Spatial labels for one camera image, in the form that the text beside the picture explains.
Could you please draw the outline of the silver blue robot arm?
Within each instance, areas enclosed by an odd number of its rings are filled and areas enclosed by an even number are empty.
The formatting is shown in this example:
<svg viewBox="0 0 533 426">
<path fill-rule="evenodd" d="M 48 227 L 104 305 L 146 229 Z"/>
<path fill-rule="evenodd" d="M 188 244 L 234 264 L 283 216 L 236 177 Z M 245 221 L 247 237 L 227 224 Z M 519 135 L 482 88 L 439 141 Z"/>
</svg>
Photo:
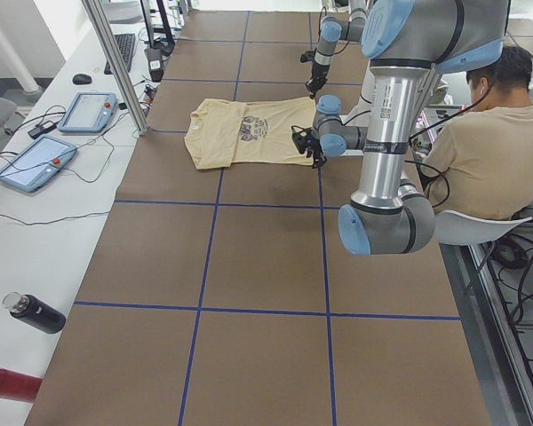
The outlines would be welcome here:
<svg viewBox="0 0 533 426">
<path fill-rule="evenodd" d="M 314 50 L 304 51 L 299 58 L 301 63 L 311 63 L 311 76 L 305 83 L 311 99 L 328 81 L 328 73 L 339 41 L 360 43 L 370 9 L 374 1 L 349 1 L 348 21 L 333 16 L 320 18 L 318 44 Z"/>
<path fill-rule="evenodd" d="M 362 151 L 358 189 L 338 213 L 344 247 L 362 256 L 405 254 L 433 237 L 434 210 L 403 170 L 426 92 L 441 75 L 485 67 L 500 56 L 506 1 L 353 1 L 348 21 L 324 17 L 307 82 L 316 100 L 311 127 L 292 140 L 315 167 Z M 346 125 L 341 102 L 322 95 L 339 41 L 357 42 L 374 78 L 368 124 Z"/>
</svg>

